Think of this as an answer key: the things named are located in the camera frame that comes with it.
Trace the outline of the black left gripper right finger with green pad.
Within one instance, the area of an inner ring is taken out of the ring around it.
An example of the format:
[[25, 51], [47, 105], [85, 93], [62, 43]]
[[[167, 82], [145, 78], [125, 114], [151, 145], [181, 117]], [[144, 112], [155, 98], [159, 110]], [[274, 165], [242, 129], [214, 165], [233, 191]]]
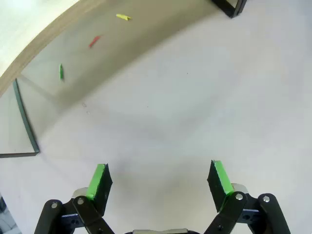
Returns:
[[237, 223], [253, 234], [289, 234], [291, 231], [273, 194], [252, 197], [246, 187], [231, 183], [219, 160], [212, 160], [207, 178], [217, 215], [206, 234], [230, 234]]

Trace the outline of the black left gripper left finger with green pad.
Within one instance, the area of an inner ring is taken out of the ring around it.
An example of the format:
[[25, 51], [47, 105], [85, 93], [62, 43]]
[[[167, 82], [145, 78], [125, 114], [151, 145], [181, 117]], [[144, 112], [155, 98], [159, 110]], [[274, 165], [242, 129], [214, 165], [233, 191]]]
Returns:
[[56, 199], [46, 201], [35, 233], [72, 234], [77, 228], [85, 228], [89, 234], [112, 234], [103, 219], [112, 184], [108, 164], [98, 164], [85, 192], [65, 204]]

